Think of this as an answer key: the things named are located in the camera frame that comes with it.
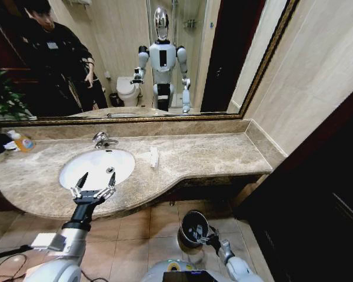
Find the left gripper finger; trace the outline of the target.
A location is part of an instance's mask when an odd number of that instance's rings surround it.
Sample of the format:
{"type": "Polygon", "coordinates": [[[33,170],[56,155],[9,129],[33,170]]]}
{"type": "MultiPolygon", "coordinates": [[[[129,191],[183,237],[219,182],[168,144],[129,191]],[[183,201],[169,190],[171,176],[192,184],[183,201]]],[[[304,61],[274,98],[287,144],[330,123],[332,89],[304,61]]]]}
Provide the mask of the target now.
{"type": "Polygon", "coordinates": [[[70,188],[70,192],[72,194],[73,199],[80,199],[82,197],[81,195],[81,189],[83,188],[86,180],[88,177],[88,172],[86,172],[76,183],[74,187],[70,188]]]}
{"type": "Polygon", "coordinates": [[[116,192],[115,183],[116,183],[116,173],[113,172],[111,178],[109,179],[107,187],[97,192],[96,198],[104,199],[104,200],[110,198],[116,192]]]}

